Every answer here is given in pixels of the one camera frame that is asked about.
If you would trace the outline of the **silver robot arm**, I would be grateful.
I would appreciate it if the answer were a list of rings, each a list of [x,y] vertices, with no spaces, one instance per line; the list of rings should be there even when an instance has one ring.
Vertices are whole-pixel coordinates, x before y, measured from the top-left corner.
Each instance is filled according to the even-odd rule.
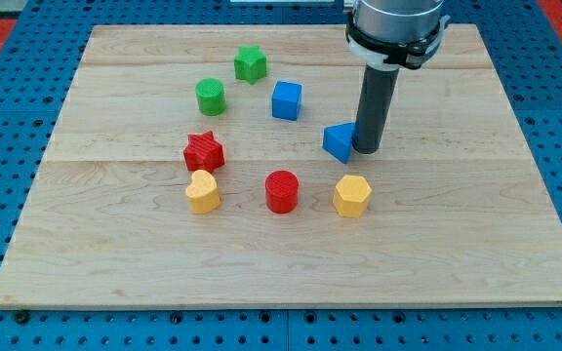
[[[436,54],[448,16],[443,0],[354,0],[345,30],[349,49],[375,70],[416,70]]]

